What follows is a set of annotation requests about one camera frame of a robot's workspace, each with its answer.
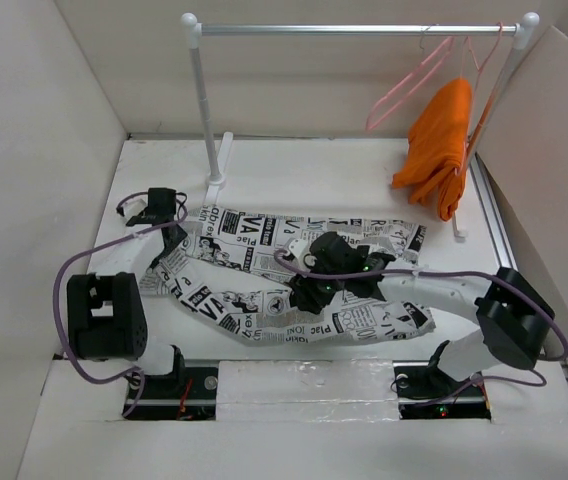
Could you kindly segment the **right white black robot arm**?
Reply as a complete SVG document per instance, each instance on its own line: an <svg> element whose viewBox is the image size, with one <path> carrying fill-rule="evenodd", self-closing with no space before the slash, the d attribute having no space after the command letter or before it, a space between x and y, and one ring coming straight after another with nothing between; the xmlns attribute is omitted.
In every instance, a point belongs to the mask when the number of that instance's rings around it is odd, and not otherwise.
<svg viewBox="0 0 568 480"><path fill-rule="evenodd" d="M420 375L440 394L500 364L533 370L554 327L550 306L512 268L494 275L420 268L376 246L352 247L335 232L309 245L292 240L275 260L293 273L290 285L300 310L319 313L330 296L346 290L359 298L434 308L473 323L472 333L440 344Z"/></svg>

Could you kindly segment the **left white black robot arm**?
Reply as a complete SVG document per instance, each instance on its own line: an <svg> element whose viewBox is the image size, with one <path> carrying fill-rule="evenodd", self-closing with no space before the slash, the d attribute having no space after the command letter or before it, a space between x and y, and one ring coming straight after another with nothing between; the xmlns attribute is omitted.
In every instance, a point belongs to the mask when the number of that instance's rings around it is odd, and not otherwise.
<svg viewBox="0 0 568 480"><path fill-rule="evenodd" d="M125 234L67 260L54 281L54 322L63 351L93 384L152 378L165 396L186 387L178 347L149 333L140 281L172 253L186 233L187 195L155 187L116 206Z"/></svg>

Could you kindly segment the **newspaper print trousers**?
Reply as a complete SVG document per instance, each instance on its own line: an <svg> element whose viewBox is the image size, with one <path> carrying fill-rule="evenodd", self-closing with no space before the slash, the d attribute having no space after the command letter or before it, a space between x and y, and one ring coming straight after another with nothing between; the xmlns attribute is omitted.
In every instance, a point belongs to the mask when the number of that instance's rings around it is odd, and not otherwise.
<svg viewBox="0 0 568 480"><path fill-rule="evenodd" d="M396 219L327 218L249 213L205 205L189 212L178 250L139 282L148 296L173 296L196 317L257 345L379 343L435 328L430 310L413 301L358 298L339 291L318 313L300 311L292 272L274 258L292 240L311 243L333 232L349 246L415 263L426 234Z"/></svg>

